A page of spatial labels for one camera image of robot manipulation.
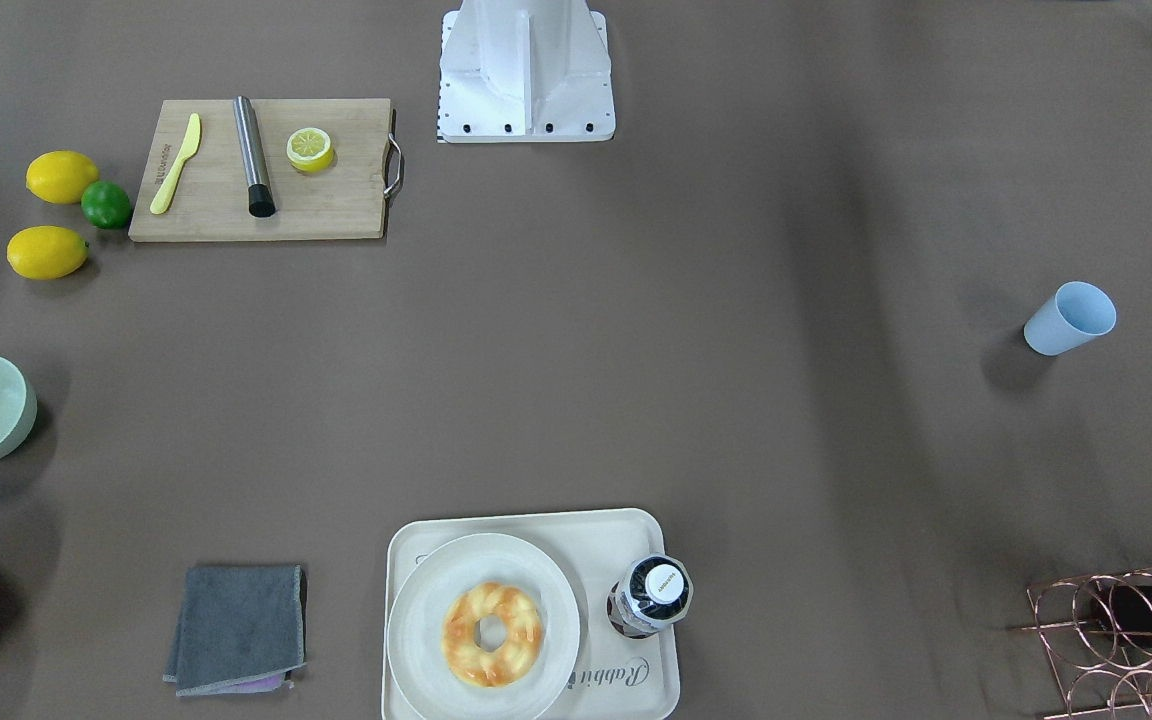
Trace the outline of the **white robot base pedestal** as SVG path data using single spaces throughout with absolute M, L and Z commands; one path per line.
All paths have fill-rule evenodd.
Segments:
M 435 141 L 582 143 L 616 132 L 608 23 L 585 1 L 444 14 Z

